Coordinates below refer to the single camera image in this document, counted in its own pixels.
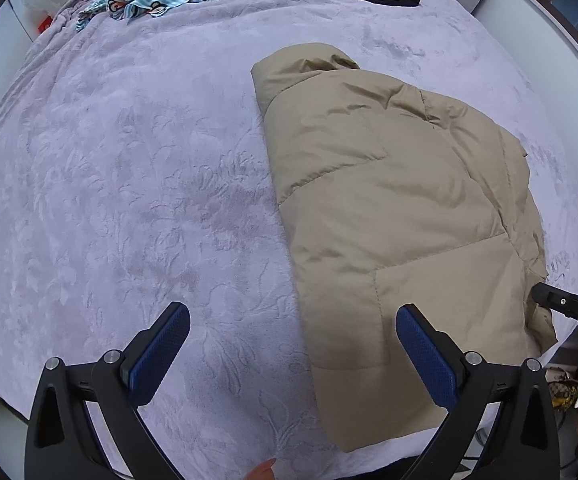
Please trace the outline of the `person left hand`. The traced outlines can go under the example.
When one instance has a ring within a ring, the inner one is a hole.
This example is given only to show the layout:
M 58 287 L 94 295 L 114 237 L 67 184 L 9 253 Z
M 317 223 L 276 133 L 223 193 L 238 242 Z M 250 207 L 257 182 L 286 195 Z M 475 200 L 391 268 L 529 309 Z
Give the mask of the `person left hand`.
M 244 480 L 275 480 L 276 476 L 272 467 L 276 460 L 265 460 L 263 463 L 255 466 L 245 477 Z

